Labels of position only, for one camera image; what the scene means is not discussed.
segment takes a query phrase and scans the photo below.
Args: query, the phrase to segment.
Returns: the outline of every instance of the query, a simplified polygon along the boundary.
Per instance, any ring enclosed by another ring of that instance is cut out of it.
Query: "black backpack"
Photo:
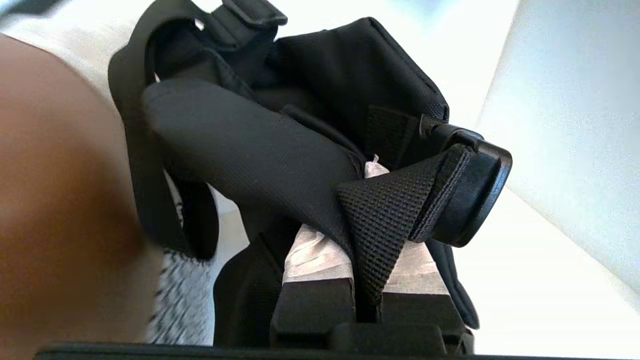
[[[438,87],[375,19],[274,41],[286,22],[265,0],[213,13],[157,0],[114,55],[109,84],[146,232],[211,259],[207,184],[239,206],[250,245],[215,284],[217,347],[472,353],[479,322],[451,246],[491,210],[509,152],[448,124]],[[390,173],[364,179],[374,157]],[[282,285],[302,224],[344,251],[352,279]],[[383,291],[406,241],[426,244],[444,293]]]

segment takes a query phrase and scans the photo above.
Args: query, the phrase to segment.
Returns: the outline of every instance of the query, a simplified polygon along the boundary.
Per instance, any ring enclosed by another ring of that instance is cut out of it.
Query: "plastic buckle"
[[[289,19],[267,0],[222,0],[222,5],[234,13],[247,26],[266,29],[287,24]],[[266,16],[252,17],[248,13],[269,12]]]
[[[498,199],[513,164],[511,153],[471,130],[434,124],[424,114],[420,117],[419,134],[428,141],[431,156],[457,143],[471,147],[477,154],[469,161],[433,232],[434,239],[463,247],[474,237]]]

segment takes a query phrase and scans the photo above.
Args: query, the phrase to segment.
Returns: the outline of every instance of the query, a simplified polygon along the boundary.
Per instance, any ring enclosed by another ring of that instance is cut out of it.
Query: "human skin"
[[[55,56],[0,35],[0,359],[143,339],[162,252],[119,115]]]

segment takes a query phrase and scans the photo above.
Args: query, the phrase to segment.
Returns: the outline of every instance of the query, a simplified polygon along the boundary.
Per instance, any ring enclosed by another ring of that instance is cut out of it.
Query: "black plastic buckle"
[[[431,156],[461,143],[476,152],[463,173],[449,204],[434,227],[433,238],[455,247],[471,241],[502,191],[513,159],[509,151],[462,127],[420,117],[420,137],[428,141]]]
[[[255,29],[281,26],[289,21],[286,15],[267,0],[222,0],[222,5],[245,25]]]

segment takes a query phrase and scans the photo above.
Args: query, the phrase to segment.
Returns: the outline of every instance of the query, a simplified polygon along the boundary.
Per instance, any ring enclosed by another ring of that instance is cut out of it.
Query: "strap adjuster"
[[[222,0],[222,5],[245,25],[254,29],[281,26],[289,20],[267,0]]]
[[[511,153],[487,142],[478,133],[425,114],[420,117],[419,134],[428,141],[431,156],[457,143],[471,147],[476,153],[433,231],[434,239],[463,247],[474,237],[498,199],[513,164]]]

